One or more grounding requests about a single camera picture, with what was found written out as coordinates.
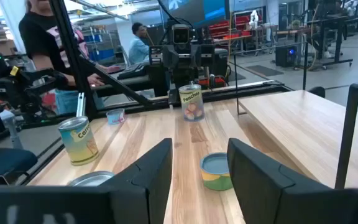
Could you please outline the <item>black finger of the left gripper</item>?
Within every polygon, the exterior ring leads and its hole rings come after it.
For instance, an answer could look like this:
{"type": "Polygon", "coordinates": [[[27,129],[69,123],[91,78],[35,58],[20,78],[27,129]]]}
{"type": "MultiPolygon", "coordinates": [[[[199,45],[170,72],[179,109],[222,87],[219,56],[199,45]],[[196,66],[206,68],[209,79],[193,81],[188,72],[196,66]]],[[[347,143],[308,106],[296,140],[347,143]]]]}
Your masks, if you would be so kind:
{"type": "Polygon", "coordinates": [[[211,44],[201,44],[191,46],[191,66],[207,67],[214,63],[215,46],[211,44]]]}
{"type": "Polygon", "coordinates": [[[149,48],[149,64],[175,68],[178,64],[178,53],[173,45],[156,45],[149,48]]]}

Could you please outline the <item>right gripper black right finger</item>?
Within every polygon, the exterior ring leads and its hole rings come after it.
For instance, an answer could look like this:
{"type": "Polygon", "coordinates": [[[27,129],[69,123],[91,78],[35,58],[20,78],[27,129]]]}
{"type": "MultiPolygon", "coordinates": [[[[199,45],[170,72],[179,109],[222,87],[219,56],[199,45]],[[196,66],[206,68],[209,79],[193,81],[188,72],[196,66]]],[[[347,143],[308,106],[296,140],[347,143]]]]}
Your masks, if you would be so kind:
{"type": "Polygon", "coordinates": [[[227,160],[246,224],[358,224],[358,189],[334,190],[236,138],[227,160]]]}

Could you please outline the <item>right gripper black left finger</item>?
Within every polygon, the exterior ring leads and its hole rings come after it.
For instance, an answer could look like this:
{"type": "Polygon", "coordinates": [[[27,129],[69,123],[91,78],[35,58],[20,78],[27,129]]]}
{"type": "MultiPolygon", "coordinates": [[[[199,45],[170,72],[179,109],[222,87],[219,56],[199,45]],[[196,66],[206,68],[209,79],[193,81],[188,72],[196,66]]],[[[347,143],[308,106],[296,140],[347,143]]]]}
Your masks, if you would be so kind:
{"type": "Polygon", "coordinates": [[[172,148],[161,140],[95,187],[0,186],[0,224],[163,224],[172,148]]]}

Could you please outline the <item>Peaches label tin can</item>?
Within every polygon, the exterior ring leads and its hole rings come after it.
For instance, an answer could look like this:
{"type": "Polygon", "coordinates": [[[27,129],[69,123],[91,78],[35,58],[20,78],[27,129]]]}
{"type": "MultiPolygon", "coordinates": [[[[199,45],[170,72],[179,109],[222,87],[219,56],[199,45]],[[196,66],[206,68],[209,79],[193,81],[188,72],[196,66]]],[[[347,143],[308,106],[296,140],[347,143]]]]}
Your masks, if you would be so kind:
{"type": "Polygon", "coordinates": [[[204,118],[204,105],[201,85],[185,85],[178,89],[185,121],[200,121],[204,118]]]}

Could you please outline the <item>silver-lid tin can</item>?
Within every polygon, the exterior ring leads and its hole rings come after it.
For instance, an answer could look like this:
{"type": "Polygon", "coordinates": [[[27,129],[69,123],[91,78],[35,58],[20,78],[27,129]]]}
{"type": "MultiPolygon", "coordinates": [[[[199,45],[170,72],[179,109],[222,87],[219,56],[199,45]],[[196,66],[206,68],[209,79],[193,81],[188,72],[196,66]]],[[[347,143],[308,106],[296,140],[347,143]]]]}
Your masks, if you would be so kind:
{"type": "Polygon", "coordinates": [[[70,187],[92,187],[99,186],[114,176],[110,171],[95,171],[82,175],[67,184],[70,187]]]}

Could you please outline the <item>silver can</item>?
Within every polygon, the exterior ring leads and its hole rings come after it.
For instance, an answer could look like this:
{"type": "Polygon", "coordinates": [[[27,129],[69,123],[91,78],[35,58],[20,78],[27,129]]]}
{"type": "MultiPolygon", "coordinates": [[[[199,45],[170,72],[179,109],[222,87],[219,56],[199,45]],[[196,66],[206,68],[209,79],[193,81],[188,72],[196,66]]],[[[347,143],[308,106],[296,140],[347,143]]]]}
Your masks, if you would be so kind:
{"type": "Polygon", "coordinates": [[[110,110],[106,113],[108,124],[120,124],[126,120],[125,109],[110,110]]]}

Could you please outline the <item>Carrots label tin can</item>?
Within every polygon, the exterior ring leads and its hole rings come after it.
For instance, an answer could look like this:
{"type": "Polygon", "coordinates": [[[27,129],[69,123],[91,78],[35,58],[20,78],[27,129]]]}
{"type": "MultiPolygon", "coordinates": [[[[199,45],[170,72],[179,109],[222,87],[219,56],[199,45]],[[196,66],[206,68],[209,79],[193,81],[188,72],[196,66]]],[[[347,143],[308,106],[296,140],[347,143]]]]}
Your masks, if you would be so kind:
{"type": "Polygon", "coordinates": [[[73,166],[82,166],[95,160],[99,150],[86,116],[74,117],[58,125],[63,144],[73,166]]]}

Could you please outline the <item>red orange box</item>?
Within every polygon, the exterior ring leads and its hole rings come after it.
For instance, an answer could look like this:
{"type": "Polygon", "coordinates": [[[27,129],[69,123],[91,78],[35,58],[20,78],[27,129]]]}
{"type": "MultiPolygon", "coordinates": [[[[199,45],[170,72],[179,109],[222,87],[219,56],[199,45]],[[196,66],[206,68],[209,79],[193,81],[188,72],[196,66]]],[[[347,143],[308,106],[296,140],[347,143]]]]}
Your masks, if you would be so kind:
{"type": "Polygon", "coordinates": [[[217,76],[211,75],[209,78],[201,78],[196,83],[201,85],[201,88],[203,90],[222,88],[227,85],[226,79],[221,75],[217,75],[217,76]]]}

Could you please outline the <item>person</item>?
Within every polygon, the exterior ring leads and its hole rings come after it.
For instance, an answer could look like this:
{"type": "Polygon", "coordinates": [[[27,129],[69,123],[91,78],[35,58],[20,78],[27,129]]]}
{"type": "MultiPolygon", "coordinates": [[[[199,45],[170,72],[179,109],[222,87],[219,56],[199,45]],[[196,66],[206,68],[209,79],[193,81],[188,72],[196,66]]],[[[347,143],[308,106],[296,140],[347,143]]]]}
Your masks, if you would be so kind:
{"type": "Polygon", "coordinates": [[[78,89],[49,0],[25,0],[25,6],[19,32],[27,56],[37,70],[52,68],[64,75],[68,85],[55,90],[57,111],[60,114],[74,113],[78,89]]]}
{"type": "Polygon", "coordinates": [[[129,62],[131,64],[144,63],[149,61],[149,46],[143,41],[148,37],[146,27],[140,22],[132,25],[134,39],[129,49],[129,62]]]}

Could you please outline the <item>red storage bins rack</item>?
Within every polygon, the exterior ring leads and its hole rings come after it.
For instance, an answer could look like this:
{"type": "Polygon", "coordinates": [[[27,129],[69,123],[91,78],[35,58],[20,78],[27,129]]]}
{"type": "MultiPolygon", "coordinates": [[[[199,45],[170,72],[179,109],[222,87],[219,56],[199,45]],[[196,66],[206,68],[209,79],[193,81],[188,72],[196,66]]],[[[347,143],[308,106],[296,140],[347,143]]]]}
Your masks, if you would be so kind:
{"type": "Polygon", "coordinates": [[[214,39],[228,39],[250,35],[250,16],[234,16],[232,24],[229,20],[218,22],[208,27],[211,37],[214,39]]]}

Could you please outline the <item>black computer monitor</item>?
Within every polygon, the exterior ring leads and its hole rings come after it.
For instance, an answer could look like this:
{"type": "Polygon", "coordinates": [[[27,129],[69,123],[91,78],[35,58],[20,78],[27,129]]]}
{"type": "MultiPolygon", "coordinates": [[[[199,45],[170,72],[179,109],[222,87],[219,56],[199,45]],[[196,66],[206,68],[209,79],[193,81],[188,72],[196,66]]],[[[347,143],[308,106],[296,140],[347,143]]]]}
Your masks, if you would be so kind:
{"type": "Polygon", "coordinates": [[[173,16],[194,28],[211,26],[229,19],[229,0],[157,0],[162,4],[164,19],[173,16]]]}

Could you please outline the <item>grey side desk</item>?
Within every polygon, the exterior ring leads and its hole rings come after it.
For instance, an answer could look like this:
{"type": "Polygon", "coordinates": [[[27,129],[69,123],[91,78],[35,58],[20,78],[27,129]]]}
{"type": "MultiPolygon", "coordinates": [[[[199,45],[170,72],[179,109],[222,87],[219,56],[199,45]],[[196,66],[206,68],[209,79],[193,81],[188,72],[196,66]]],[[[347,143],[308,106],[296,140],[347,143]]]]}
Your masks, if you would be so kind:
{"type": "MultiPolygon", "coordinates": [[[[150,81],[148,75],[126,78],[119,81],[133,91],[149,90],[153,88],[152,82],[150,81]]],[[[100,98],[122,94],[121,91],[119,91],[116,87],[112,87],[111,85],[96,86],[92,87],[91,89],[95,91],[100,98]]]]}

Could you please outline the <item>silver can centre table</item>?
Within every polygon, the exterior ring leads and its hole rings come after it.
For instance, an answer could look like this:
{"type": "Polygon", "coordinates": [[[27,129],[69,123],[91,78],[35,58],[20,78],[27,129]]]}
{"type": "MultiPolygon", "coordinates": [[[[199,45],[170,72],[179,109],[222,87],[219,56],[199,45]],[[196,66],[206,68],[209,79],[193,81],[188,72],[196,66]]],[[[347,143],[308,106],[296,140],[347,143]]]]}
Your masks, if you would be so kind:
{"type": "Polygon", "coordinates": [[[211,153],[200,161],[201,176],[204,186],[211,190],[225,191],[232,188],[227,154],[211,153]]]}

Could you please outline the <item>plain black floor mat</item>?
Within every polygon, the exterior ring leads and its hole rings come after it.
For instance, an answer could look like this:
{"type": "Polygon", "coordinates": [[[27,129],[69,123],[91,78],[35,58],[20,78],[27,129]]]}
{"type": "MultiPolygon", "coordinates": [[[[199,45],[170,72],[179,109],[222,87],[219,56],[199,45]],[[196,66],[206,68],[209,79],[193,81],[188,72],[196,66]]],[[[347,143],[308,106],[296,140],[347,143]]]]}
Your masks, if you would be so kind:
{"type": "Polygon", "coordinates": [[[274,70],[272,68],[268,68],[261,65],[252,65],[246,67],[246,70],[250,73],[253,73],[255,75],[263,76],[263,77],[270,77],[270,76],[276,76],[276,75],[283,75],[283,72],[274,70]]]}

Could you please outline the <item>white robot figure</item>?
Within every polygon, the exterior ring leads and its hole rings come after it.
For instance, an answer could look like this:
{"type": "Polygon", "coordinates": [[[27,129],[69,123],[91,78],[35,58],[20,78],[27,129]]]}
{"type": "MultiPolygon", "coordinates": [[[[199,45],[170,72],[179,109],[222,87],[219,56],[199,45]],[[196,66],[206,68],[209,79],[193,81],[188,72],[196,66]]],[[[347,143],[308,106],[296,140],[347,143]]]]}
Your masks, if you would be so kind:
{"type": "Polygon", "coordinates": [[[256,10],[253,10],[250,15],[249,26],[251,29],[256,29],[259,26],[258,23],[259,23],[259,15],[256,10]]]}

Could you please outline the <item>black computer tower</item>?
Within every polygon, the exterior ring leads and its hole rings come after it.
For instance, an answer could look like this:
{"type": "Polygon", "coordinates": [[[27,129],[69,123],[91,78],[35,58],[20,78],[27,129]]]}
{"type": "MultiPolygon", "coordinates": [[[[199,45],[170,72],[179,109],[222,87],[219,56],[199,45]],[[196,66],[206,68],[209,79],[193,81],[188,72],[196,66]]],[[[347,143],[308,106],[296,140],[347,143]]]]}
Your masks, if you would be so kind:
{"type": "Polygon", "coordinates": [[[275,64],[279,67],[294,67],[297,58],[297,47],[278,47],[275,50],[275,64]]]}

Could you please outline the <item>black workstation desk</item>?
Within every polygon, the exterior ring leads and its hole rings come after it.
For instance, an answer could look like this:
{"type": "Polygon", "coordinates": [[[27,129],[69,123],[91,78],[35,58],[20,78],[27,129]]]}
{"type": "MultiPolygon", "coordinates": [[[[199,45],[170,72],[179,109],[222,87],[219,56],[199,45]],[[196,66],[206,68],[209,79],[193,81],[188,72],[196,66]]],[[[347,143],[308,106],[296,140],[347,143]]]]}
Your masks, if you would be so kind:
{"type": "Polygon", "coordinates": [[[358,23],[358,0],[308,0],[311,18],[307,42],[314,49],[309,70],[327,69],[330,65],[348,63],[353,59],[342,59],[341,45],[349,35],[349,26],[358,23]]]}

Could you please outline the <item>dark blue chair seat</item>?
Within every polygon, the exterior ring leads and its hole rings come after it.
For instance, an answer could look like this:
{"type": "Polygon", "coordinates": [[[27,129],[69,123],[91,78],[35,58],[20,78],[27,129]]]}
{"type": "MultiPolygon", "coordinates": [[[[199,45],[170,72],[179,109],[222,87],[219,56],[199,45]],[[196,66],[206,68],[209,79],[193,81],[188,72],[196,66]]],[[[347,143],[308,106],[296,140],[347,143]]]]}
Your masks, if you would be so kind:
{"type": "Polygon", "coordinates": [[[38,162],[37,156],[24,149],[0,148],[0,176],[8,184],[14,184],[38,162]]]}

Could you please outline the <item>black equipment with yellow tag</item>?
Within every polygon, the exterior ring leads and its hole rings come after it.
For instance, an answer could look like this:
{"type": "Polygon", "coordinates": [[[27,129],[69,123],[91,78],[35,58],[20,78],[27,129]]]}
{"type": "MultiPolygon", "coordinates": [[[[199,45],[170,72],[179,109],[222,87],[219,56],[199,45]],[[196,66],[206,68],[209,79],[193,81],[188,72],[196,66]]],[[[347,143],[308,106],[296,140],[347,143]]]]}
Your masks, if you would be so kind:
{"type": "Polygon", "coordinates": [[[9,66],[0,54],[0,110],[12,110],[28,123],[45,122],[58,115],[53,92],[67,86],[64,75],[52,68],[29,72],[9,66]]]}

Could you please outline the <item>wooden shelf black frame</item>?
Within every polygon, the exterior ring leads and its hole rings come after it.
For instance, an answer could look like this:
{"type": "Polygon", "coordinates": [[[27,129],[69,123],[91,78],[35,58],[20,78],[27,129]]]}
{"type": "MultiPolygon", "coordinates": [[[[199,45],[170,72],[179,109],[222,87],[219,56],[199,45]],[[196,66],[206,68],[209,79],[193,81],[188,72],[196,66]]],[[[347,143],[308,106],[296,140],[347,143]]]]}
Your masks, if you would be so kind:
{"type": "MultiPolygon", "coordinates": [[[[240,106],[307,176],[336,181],[346,109],[304,90],[241,98],[240,106]]],[[[358,187],[358,114],[346,187],[358,187]]]]}

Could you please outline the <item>silver aluminium bracket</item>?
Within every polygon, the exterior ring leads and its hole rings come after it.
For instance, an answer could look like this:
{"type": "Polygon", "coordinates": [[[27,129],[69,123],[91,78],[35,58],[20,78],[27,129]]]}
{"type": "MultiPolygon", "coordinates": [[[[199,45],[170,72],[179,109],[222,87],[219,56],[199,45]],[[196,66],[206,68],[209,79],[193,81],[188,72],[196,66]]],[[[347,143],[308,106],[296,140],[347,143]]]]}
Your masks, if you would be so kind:
{"type": "Polygon", "coordinates": [[[86,108],[86,97],[84,93],[78,94],[78,102],[77,102],[77,109],[76,109],[76,117],[82,117],[85,115],[85,108],[86,108]]]}

